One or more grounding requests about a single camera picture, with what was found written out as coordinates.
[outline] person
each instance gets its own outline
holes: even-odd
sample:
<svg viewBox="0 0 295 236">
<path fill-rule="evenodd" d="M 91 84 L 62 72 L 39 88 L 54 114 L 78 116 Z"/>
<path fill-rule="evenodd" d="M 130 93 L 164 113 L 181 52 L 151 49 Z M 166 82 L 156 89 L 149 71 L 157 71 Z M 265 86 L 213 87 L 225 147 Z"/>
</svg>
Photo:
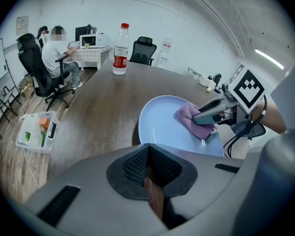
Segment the person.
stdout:
<svg viewBox="0 0 295 236">
<path fill-rule="evenodd" d="M 251 111 L 253 121 L 255 121 L 260 116 L 263 111 L 264 105 L 264 100 L 261 100 Z M 260 123 L 278 134 L 282 134 L 286 131 L 284 120 L 274 102 L 267 102 L 267 110 L 265 116 L 261 119 Z"/>
<path fill-rule="evenodd" d="M 38 29 L 38 34 L 37 34 L 36 38 L 37 38 L 41 48 L 43 48 L 44 44 L 43 44 L 43 40 L 40 37 L 41 37 L 42 34 L 47 34 L 47 33 L 48 33 L 47 26 L 43 26 L 43 27 Z"/>
<path fill-rule="evenodd" d="M 60 76 L 60 64 L 56 62 L 62 55 L 71 56 L 79 46 L 67 47 L 66 34 L 61 26 L 55 26 L 48 41 L 42 49 L 42 59 L 52 78 Z M 80 81 L 79 65 L 77 62 L 63 63 L 63 72 L 71 72 L 72 88 L 80 88 L 83 83 Z"/>
</svg>

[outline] bottle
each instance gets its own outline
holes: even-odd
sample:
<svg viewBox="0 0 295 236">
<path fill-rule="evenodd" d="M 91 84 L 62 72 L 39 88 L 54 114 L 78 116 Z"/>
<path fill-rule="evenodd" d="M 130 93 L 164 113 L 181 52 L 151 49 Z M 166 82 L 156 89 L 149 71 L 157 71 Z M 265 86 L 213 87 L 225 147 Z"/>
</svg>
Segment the bottle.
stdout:
<svg viewBox="0 0 295 236">
<path fill-rule="evenodd" d="M 129 49 L 129 24 L 122 23 L 120 32 L 115 38 L 113 72 L 118 75 L 125 74 Z"/>
</svg>

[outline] dark hair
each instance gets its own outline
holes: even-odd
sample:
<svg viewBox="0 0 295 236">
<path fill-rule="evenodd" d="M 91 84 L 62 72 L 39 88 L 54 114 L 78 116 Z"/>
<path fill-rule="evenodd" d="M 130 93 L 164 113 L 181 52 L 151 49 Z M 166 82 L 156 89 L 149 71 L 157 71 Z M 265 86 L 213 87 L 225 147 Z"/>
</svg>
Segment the dark hair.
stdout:
<svg viewBox="0 0 295 236">
<path fill-rule="evenodd" d="M 64 28 L 62 26 L 55 26 L 51 31 L 52 35 L 61 35 L 64 34 Z"/>
<path fill-rule="evenodd" d="M 47 26 L 43 26 L 43 27 L 39 28 L 39 30 L 38 30 L 38 34 L 37 34 L 37 38 L 39 38 L 39 37 L 40 37 L 40 35 L 41 35 L 41 32 L 42 32 L 43 30 L 45 30 L 45 31 L 48 31 L 48 28 L 47 28 Z"/>
</svg>

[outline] white wall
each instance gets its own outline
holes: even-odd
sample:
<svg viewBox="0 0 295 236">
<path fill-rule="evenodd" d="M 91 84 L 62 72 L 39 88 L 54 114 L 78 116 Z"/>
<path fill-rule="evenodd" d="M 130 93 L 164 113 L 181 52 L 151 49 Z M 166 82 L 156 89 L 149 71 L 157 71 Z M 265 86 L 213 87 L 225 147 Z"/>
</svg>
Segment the white wall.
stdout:
<svg viewBox="0 0 295 236">
<path fill-rule="evenodd" d="M 148 36 L 157 45 L 173 38 L 167 69 L 184 74 L 190 66 L 204 75 L 221 73 L 224 78 L 235 67 L 235 57 L 219 33 L 188 0 L 42 0 L 39 25 L 63 26 L 68 40 L 75 27 L 91 24 L 112 39 L 121 23 L 129 23 L 130 40 Z"/>
<path fill-rule="evenodd" d="M 16 39 L 19 36 L 16 35 L 16 19 L 22 16 L 29 16 L 29 32 L 36 36 L 39 29 L 39 14 L 38 0 L 19 0 L 0 26 L 0 38 L 3 39 L 4 56 L 16 86 L 26 74 L 18 58 Z"/>
</svg>

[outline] desk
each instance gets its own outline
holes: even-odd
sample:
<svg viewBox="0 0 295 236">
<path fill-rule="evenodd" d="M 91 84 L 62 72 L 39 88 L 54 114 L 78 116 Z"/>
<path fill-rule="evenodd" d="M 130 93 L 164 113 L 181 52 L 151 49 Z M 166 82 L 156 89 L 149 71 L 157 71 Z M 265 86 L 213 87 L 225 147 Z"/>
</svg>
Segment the desk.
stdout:
<svg viewBox="0 0 295 236">
<path fill-rule="evenodd" d="M 138 121 L 145 104 L 174 95 L 197 106 L 216 97 L 198 81 L 154 66 L 128 62 L 115 75 L 107 62 L 77 92 L 54 141 L 48 179 L 85 158 L 140 144 Z"/>
<path fill-rule="evenodd" d="M 198 80 L 199 80 L 200 77 L 202 76 L 200 73 L 196 72 L 195 70 L 191 69 L 190 67 L 188 67 L 188 71 L 187 71 L 187 73 L 189 73 L 189 71 L 191 71 L 194 75 L 199 76 L 199 77 L 198 77 Z"/>
<path fill-rule="evenodd" d="M 97 70 L 101 68 L 110 56 L 111 46 L 104 48 L 89 48 L 78 49 L 75 53 L 64 60 L 64 63 L 77 62 L 81 66 L 81 70 L 84 71 L 83 62 L 97 62 Z"/>
</svg>

